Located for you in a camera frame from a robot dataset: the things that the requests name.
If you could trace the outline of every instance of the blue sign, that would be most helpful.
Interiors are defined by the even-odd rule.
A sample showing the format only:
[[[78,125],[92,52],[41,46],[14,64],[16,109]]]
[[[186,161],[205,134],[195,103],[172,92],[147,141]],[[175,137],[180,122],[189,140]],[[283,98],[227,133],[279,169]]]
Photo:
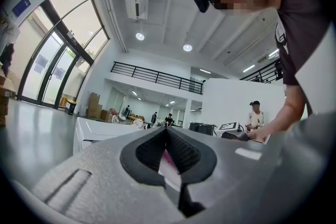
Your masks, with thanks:
[[[19,17],[22,12],[26,10],[27,7],[30,6],[29,0],[21,0],[17,5],[13,8],[13,12],[16,15],[16,17]]]

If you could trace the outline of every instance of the fluorescent light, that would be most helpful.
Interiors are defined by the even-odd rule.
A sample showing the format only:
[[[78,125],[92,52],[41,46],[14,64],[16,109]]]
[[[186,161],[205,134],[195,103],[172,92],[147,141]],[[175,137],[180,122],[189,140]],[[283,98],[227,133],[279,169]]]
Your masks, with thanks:
[[[276,54],[279,51],[279,49],[273,51],[268,57],[271,57],[273,54]]]
[[[205,71],[205,70],[203,70],[203,69],[200,69],[200,71],[203,71],[204,73],[211,74],[211,72],[209,72],[209,71]]]
[[[143,35],[143,33],[136,33],[135,37],[136,37],[138,40],[144,40],[144,39],[145,39],[145,36]]]
[[[245,73],[245,72],[247,72],[248,70],[252,69],[254,66],[255,66],[255,65],[250,66],[249,68],[246,68],[246,69],[243,71],[243,73]]]
[[[185,51],[191,51],[191,50],[193,49],[193,46],[191,46],[191,45],[189,45],[189,44],[186,44],[186,45],[183,46],[183,49],[184,49]]]

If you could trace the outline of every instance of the large window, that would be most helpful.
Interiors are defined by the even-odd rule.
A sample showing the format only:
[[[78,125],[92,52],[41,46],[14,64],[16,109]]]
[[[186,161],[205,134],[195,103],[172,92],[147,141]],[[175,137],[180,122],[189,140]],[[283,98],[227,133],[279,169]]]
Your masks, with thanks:
[[[28,62],[46,34],[53,27],[41,7],[37,7],[19,26],[20,34],[14,42],[9,78],[16,92]]]
[[[19,29],[10,67],[18,99],[54,108],[76,100],[108,40],[93,0],[45,0]]]

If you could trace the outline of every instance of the man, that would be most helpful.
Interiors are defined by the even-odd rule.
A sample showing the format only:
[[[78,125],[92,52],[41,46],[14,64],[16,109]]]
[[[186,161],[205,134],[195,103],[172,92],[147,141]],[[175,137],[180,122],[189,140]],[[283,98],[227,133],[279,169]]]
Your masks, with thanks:
[[[124,117],[125,118],[127,118],[129,111],[130,111],[130,105],[128,105],[127,108],[125,108],[125,111],[124,111]]]
[[[172,114],[169,113],[168,117],[166,117],[164,119],[164,126],[167,127],[167,126],[171,126],[174,124],[174,121],[172,119]]]
[[[328,30],[334,31],[319,0],[207,0],[216,9],[239,9],[257,11],[265,8],[275,8],[278,12],[276,27],[276,43],[283,67],[284,84],[287,86],[287,97],[276,118],[263,128],[249,133],[251,139],[264,141],[269,134],[284,131],[291,124],[299,121],[307,104],[308,114],[312,109],[299,82],[306,84],[308,75],[302,66],[319,46],[325,48],[327,43],[324,35]],[[201,12],[206,12],[208,2],[195,0]]]
[[[155,112],[155,113],[152,115],[152,125],[155,124],[155,121],[156,121],[156,114],[157,114],[157,112]]]
[[[264,123],[264,113],[260,110],[259,101],[251,102],[252,112],[248,113],[247,123],[245,124],[247,130],[256,130],[259,127],[265,126]]]

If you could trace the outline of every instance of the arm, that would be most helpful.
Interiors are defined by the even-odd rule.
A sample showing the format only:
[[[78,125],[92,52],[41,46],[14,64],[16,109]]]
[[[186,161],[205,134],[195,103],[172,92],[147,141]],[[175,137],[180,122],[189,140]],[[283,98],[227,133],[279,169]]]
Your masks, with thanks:
[[[248,118],[247,118],[247,121],[246,121],[246,124],[245,124],[245,128],[250,128],[250,129],[254,129],[254,127],[252,126],[251,124],[251,114],[249,113],[248,114]]]
[[[250,139],[264,140],[267,135],[285,131],[302,117],[305,99],[300,86],[287,86],[285,103],[275,119],[265,127],[248,134]]]

